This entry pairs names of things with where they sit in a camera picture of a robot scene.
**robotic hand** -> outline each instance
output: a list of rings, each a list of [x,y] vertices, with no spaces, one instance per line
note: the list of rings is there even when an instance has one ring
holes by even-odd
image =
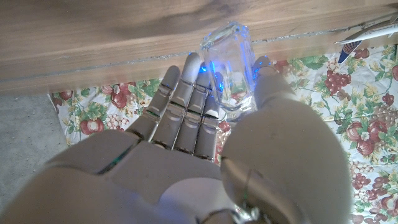
[[[259,58],[255,97],[215,155],[218,105],[200,57],[170,67],[126,132],[103,131],[60,153],[8,205],[0,223],[344,223],[346,159],[312,109]]]

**robot finger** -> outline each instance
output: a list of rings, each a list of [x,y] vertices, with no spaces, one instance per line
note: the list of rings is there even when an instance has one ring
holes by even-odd
[[[187,113],[181,124],[177,139],[175,140],[174,150],[191,155],[193,154],[201,124],[201,115],[209,89],[210,79],[203,63],[200,67],[198,78],[188,104]]]
[[[214,96],[209,94],[203,110],[203,117],[198,131],[197,142],[193,155],[211,162],[214,161],[216,154],[219,112],[219,104],[216,102]]]
[[[172,93],[180,78],[180,69],[177,66],[171,66],[162,82],[159,89],[156,91],[152,101],[149,103],[146,111],[135,120],[134,123],[126,130],[127,132],[134,133],[140,137],[142,141],[148,141],[160,118],[162,117],[167,103],[172,96]]]
[[[200,57],[196,53],[192,53],[187,57],[181,79],[159,122],[151,140],[152,143],[168,150],[173,148],[175,138],[188,108],[200,63]]]

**red fruit pattern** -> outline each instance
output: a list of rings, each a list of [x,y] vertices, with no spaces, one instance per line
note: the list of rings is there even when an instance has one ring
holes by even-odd
[[[70,99],[70,98],[72,97],[72,95],[73,95],[73,91],[72,91],[72,90],[60,92],[60,97],[61,97],[63,100],[68,100],[68,99]]]
[[[332,70],[328,70],[327,79],[325,85],[330,91],[330,95],[334,95],[337,91],[341,90],[341,87],[351,83],[351,75],[333,73]]]
[[[395,65],[392,70],[392,76],[394,77],[395,80],[398,81],[398,65]]]
[[[386,102],[387,105],[391,106],[394,103],[394,96],[386,93],[383,97],[382,100]]]
[[[358,134],[359,128],[362,128],[362,124],[359,121],[354,121],[348,126],[346,133],[350,140],[358,141],[361,139],[361,136]]]
[[[222,121],[220,124],[218,124],[218,127],[223,131],[223,132],[228,132],[231,127],[229,126],[228,122]]]
[[[358,141],[358,144],[356,145],[356,149],[362,155],[368,156],[368,155],[372,154],[372,152],[374,150],[374,141],[372,141],[371,139],[368,139],[366,141],[363,141],[362,139],[360,139]]]
[[[278,70],[279,73],[282,74],[284,71],[284,67],[288,65],[289,63],[286,60],[282,60],[282,61],[277,61],[274,67],[276,70]]]
[[[387,124],[382,121],[373,121],[369,127],[368,132],[370,134],[370,139],[374,142],[379,142],[379,132],[387,132]]]
[[[120,83],[113,86],[102,86],[101,88],[104,94],[111,95],[111,101],[114,106],[119,109],[126,106],[127,96],[131,94],[127,83]]]
[[[354,58],[355,59],[365,59],[369,57],[369,50],[368,49],[362,49],[362,50],[354,50]]]
[[[85,135],[91,135],[96,132],[104,131],[104,123],[99,118],[95,121],[81,121],[80,122],[80,130]]]
[[[390,216],[398,216],[398,194],[392,194],[381,199],[381,207],[387,210]]]

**grape pattern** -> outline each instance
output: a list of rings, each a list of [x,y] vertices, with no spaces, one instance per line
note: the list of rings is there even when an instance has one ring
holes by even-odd
[[[354,177],[356,174],[367,174],[369,172],[373,172],[373,167],[359,161],[350,161],[349,170],[351,171],[351,175]]]
[[[377,199],[378,196],[383,196],[387,194],[387,190],[383,189],[383,185],[388,183],[389,179],[387,177],[376,177],[372,185],[372,190],[367,190],[365,193],[369,196],[368,200],[372,201]]]
[[[328,70],[325,85],[328,87],[331,96],[337,93],[337,91],[340,91],[341,87],[344,87],[350,83],[351,75],[334,73],[332,70]]]
[[[118,114],[108,114],[108,117],[105,119],[105,121],[107,127],[112,130],[124,131],[121,126],[130,124],[130,121],[128,119],[123,118]]]
[[[368,185],[371,183],[371,179],[367,179],[364,175],[362,174],[356,174],[353,177],[352,180],[352,185],[356,190],[361,189],[363,186]]]
[[[396,119],[398,118],[398,112],[395,108],[383,104],[381,106],[374,107],[374,115],[371,116],[371,121],[382,121],[385,122],[387,128],[396,124]]]

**floor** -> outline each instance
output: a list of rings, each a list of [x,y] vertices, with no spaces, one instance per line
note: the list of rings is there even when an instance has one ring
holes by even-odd
[[[47,160],[66,147],[47,95],[0,96],[0,211]]]

